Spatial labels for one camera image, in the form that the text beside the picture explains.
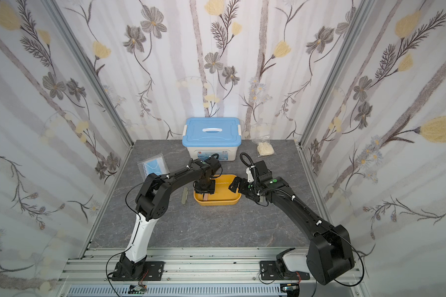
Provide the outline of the yellow plastic storage tray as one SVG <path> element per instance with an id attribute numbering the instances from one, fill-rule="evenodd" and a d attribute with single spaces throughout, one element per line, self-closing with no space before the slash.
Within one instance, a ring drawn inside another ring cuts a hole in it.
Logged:
<path id="1" fill-rule="evenodd" d="M 241 194 L 239 192 L 232 193 L 229 191 L 229 185 L 233 182 L 236 176 L 234 174 L 223 174 L 216 178 L 216 190 L 213 195 L 208 195 L 208 201 L 203 201 L 204 194 L 193 193 L 194 199 L 202 206 L 223 206 L 235 205 L 239 202 Z"/>

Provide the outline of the grey green folding fruit knife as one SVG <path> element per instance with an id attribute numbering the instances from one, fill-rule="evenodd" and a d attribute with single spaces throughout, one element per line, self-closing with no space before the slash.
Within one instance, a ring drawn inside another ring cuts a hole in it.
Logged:
<path id="1" fill-rule="evenodd" d="M 188 199 L 188 188 L 184 188 L 183 193 L 182 193 L 182 200 L 181 200 L 182 205 L 186 204 L 187 199 Z"/>

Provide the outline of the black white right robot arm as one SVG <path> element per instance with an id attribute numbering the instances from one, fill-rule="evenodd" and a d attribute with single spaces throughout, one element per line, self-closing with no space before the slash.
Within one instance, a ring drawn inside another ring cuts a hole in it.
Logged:
<path id="1" fill-rule="evenodd" d="M 240 160 L 247 167 L 247 177 L 234 178 L 229 190 L 258 205 L 262 200 L 266 205 L 275 205 L 309 240 L 307 252 L 293 247 L 276 256 L 278 277 L 289 279 L 292 274 L 308 273 L 316 282 L 326 285 L 354 268 L 354 255 L 358 252 L 345 227 L 333 226 L 316 214 L 299 199 L 286 180 L 272 175 L 264 161 L 254 162 L 245 152 L 240 154 Z"/>

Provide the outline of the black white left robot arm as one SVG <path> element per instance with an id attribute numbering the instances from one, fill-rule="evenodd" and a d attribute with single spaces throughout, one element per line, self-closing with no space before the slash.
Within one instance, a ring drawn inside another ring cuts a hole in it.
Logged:
<path id="1" fill-rule="evenodd" d="M 158 219 L 167 211 L 170 197 L 177 189 L 194 183 L 197 194 L 214 194 L 213 176 L 221 168 L 219 155 L 214 153 L 201 160 L 191 159 L 180 171 L 157 175 L 149 174 L 135 199 L 136 223 L 128 247 L 121 253 L 111 280 L 142 280 L 150 268 L 146 267 L 147 248 Z"/>

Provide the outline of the blue lidded white storage box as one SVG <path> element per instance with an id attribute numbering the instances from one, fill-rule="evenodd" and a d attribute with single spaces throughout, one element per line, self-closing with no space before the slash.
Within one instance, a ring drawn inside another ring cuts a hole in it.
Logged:
<path id="1" fill-rule="evenodd" d="M 234 161 L 242 143 L 238 118 L 188 118 L 182 144 L 193 159 L 205 159 L 218 154 L 220 161 Z"/>

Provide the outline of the clear bag of beige items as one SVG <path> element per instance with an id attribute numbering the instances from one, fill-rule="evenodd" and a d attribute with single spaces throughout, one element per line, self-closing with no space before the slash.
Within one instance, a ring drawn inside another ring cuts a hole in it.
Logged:
<path id="1" fill-rule="evenodd" d="M 275 150 L 271 145 L 270 132 L 258 131 L 253 142 L 256 144 L 256 150 L 259 157 L 266 157 L 275 154 Z"/>

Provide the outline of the small green circuit board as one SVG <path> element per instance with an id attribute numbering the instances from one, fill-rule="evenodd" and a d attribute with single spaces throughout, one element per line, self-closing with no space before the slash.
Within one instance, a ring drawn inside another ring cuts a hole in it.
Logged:
<path id="1" fill-rule="evenodd" d="M 146 285 L 130 285 L 128 289 L 129 295 L 145 294 L 147 292 Z"/>

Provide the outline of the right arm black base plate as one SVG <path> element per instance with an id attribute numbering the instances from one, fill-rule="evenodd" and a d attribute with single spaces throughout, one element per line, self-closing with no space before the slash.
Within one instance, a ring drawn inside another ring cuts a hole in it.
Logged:
<path id="1" fill-rule="evenodd" d="M 264 281 L 273 280 L 310 280 L 310 274 L 306 272 L 291 272 L 280 261 L 260 261 L 260 278 Z"/>

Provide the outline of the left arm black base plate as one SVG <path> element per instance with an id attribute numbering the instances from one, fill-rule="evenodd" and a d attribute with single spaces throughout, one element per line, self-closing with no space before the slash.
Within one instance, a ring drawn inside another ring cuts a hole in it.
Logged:
<path id="1" fill-rule="evenodd" d="M 161 281 L 165 262 L 145 261 L 137 264 L 119 262 L 110 274 L 113 281 Z"/>

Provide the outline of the aluminium rail frame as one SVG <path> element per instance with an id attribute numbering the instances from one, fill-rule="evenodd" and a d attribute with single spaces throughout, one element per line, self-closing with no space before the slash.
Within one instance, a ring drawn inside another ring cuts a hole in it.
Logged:
<path id="1" fill-rule="evenodd" d="M 80 259 L 69 260 L 61 273 L 53 296 L 66 297 L 72 285 L 149 285 L 149 284 L 279 284 L 286 297 L 366 297 L 360 266 L 321 285 L 310 280 L 273 280 L 260 278 L 259 262 L 275 261 L 285 247 L 208 247 L 151 248 L 147 261 L 165 262 L 161 281 L 113 281 L 109 274 L 120 258 L 118 249 L 89 249 Z"/>

